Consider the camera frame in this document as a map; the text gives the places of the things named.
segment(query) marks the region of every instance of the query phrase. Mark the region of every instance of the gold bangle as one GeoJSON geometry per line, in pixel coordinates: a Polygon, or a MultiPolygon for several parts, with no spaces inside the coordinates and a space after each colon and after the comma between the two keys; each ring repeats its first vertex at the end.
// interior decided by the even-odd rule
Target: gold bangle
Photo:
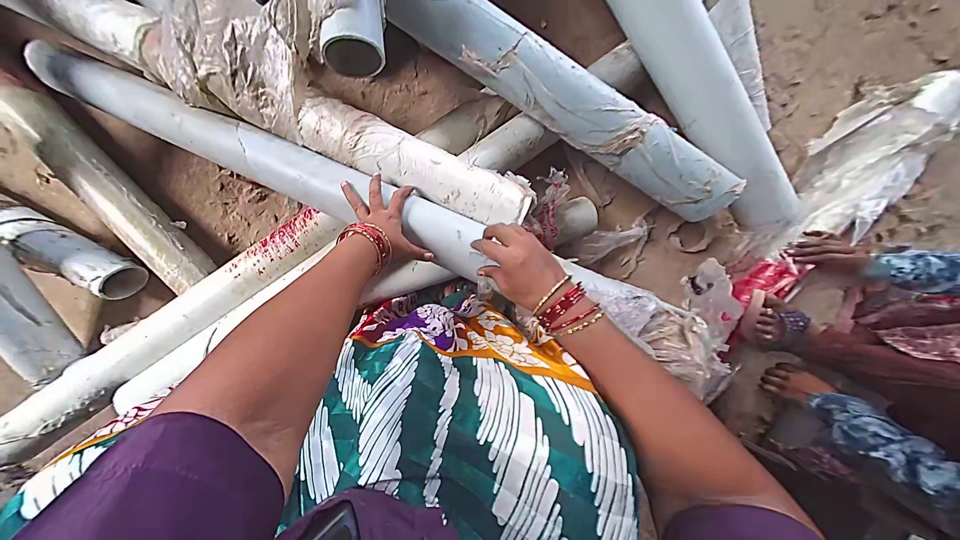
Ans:
{"type": "Polygon", "coordinates": [[[557,292],[557,290],[558,290],[560,287],[564,286],[564,283],[569,282],[569,281],[570,281],[570,275],[567,274],[566,276],[564,276],[564,278],[563,278],[562,280],[560,280],[559,283],[553,285],[553,288],[550,289],[550,292],[546,293],[546,296],[544,296],[544,297],[540,300],[540,303],[537,304],[537,307],[534,307],[534,315],[536,315],[537,312],[540,311],[540,309],[543,307],[543,305],[546,304],[546,301],[547,301],[547,300],[550,300],[550,297],[553,296],[553,293],[557,292]]]}
{"type": "Polygon", "coordinates": [[[597,311],[597,314],[596,314],[596,315],[593,315],[592,317],[590,317],[589,320],[584,321],[584,322],[580,323],[579,325],[577,325],[577,326],[575,326],[575,327],[573,327],[573,328],[571,328],[571,329],[564,330],[564,331],[560,331],[560,332],[557,332],[557,333],[551,333],[550,336],[551,336],[551,337],[563,337],[563,336],[565,336],[565,335],[571,335],[571,334],[574,333],[574,332],[583,330],[584,328],[592,325],[593,323],[599,321],[599,320],[602,319],[602,318],[603,318],[603,309],[601,309],[600,311],[597,311]]]}

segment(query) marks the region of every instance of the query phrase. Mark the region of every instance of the blue patterned fabric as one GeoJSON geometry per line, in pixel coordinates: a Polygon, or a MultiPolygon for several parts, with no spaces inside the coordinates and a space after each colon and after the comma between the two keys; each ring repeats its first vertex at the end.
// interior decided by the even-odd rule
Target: blue patterned fabric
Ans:
{"type": "Polygon", "coordinates": [[[948,461],[940,447],[853,396],[821,394],[808,403],[827,423],[836,450],[874,460],[893,481],[919,489],[942,510],[960,510],[960,463],[948,461]]]}
{"type": "Polygon", "coordinates": [[[864,273],[905,289],[960,296],[960,254],[907,250],[881,253],[864,273]]]}

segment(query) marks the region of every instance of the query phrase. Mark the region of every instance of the woman's left hand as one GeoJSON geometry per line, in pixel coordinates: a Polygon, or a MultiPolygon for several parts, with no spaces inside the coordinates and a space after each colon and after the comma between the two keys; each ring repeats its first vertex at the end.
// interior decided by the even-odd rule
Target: woman's left hand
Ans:
{"type": "Polygon", "coordinates": [[[360,198],[360,194],[349,182],[341,182],[340,187],[357,219],[370,223],[383,230],[390,239],[392,247],[391,260],[407,261],[413,258],[419,260],[433,260],[433,254],[414,245],[403,235],[403,205],[407,197],[414,192],[410,185],[401,187],[390,198],[390,205],[383,204],[383,190],[380,182],[380,173],[370,178],[370,205],[367,206],[360,198]]]}

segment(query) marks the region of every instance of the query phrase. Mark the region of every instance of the purple sleeve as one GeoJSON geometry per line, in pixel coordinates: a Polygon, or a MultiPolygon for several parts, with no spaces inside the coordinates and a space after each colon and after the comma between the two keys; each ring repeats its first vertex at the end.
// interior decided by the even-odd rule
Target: purple sleeve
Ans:
{"type": "Polygon", "coordinates": [[[283,487],[235,431],[174,412],[127,430],[16,540],[264,540],[283,487]]]}
{"type": "Polygon", "coordinates": [[[820,540],[799,521],[758,506],[693,506],[667,524],[662,540],[820,540]]]}

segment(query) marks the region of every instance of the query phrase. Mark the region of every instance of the red bangle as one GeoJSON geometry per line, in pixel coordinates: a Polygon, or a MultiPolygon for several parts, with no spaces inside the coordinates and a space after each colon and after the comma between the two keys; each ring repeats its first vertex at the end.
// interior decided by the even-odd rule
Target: red bangle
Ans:
{"type": "Polygon", "coordinates": [[[583,300],[585,296],[587,296],[587,292],[584,290],[583,285],[577,283],[557,299],[557,302],[555,302],[553,306],[548,307],[546,311],[537,316],[540,320],[540,325],[545,329],[549,329],[558,319],[563,317],[571,307],[583,300]]]}
{"type": "Polygon", "coordinates": [[[376,250],[376,267],[373,269],[373,274],[379,274],[387,263],[390,262],[393,251],[390,245],[390,238],[387,237],[387,234],[384,233],[382,229],[371,223],[351,223],[337,236],[337,243],[355,234],[364,236],[373,244],[373,248],[376,250]]]}
{"type": "Polygon", "coordinates": [[[554,332],[561,331],[563,329],[570,328],[571,326],[579,323],[580,321],[583,321],[587,317],[590,317],[590,315],[592,315],[593,313],[596,313],[599,310],[600,310],[600,305],[597,304],[596,306],[591,307],[587,311],[584,311],[583,313],[577,315],[576,317],[570,319],[569,321],[566,321],[565,323],[559,325],[557,328],[551,328],[551,329],[548,329],[547,331],[550,333],[554,333],[554,332]]]}

